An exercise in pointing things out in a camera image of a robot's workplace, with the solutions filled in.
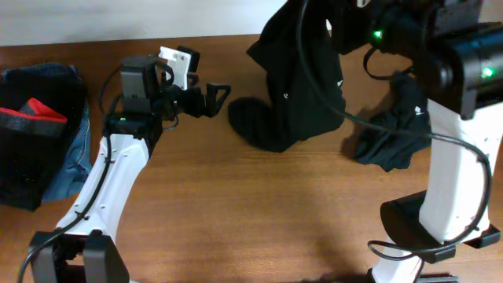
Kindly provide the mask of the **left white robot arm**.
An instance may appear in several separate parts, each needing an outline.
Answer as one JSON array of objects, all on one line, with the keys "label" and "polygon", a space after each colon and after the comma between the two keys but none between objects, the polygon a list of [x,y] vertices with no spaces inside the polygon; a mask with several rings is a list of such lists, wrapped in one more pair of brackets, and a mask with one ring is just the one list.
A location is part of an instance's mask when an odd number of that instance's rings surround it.
[{"label": "left white robot arm", "polygon": [[128,57],[116,69],[122,92],[104,116],[99,153],[74,204],[51,232],[37,232],[17,275],[30,269],[35,282],[128,282],[116,247],[119,221],[130,191],[167,127],[181,113],[218,115],[231,93],[209,83],[203,92],[190,54]]}]

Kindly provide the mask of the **black t-shirt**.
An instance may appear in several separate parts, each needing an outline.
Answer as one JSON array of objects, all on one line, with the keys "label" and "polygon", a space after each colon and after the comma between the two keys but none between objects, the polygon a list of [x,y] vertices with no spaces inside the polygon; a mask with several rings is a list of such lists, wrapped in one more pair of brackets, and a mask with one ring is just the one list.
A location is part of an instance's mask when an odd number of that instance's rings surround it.
[{"label": "black t-shirt", "polygon": [[282,153],[296,142],[340,128],[346,108],[340,56],[331,46],[325,1],[287,1],[266,23],[248,56],[266,71],[270,102],[229,104],[230,126],[250,145]]}]

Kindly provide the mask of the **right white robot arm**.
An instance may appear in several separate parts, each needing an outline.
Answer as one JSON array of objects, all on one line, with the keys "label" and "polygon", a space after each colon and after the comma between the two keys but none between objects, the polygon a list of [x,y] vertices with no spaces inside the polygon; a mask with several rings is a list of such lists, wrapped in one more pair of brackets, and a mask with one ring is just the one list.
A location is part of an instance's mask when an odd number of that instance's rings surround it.
[{"label": "right white robot arm", "polygon": [[502,138],[502,25],[479,21],[480,1],[375,1],[374,49],[413,62],[430,116],[431,163],[424,192],[391,200],[380,214],[388,239],[372,282],[419,282],[425,263],[459,244],[500,240],[488,219]]}]

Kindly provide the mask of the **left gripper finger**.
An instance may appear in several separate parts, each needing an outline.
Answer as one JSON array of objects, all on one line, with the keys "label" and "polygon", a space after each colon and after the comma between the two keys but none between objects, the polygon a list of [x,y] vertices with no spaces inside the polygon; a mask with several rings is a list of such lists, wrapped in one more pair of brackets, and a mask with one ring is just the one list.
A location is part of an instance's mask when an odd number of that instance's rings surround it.
[{"label": "left gripper finger", "polygon": [[206,105],[205,105],[205,110],[204,110],[205,116],[212,118],[212,117],[218,115],[225,100],[229,96],[228,95],[226,98],[221,98],[222,95],[223,95],[222,91],[218,92],[217,98],[207,98],[207,94],[206,94]]},{"label": "left gripper finger", "polygon": [[221,98],[226,98],[231,92],[231,86],[222,83],[207,84],[207,98],[217,98],[219,91],[223,92]]}]

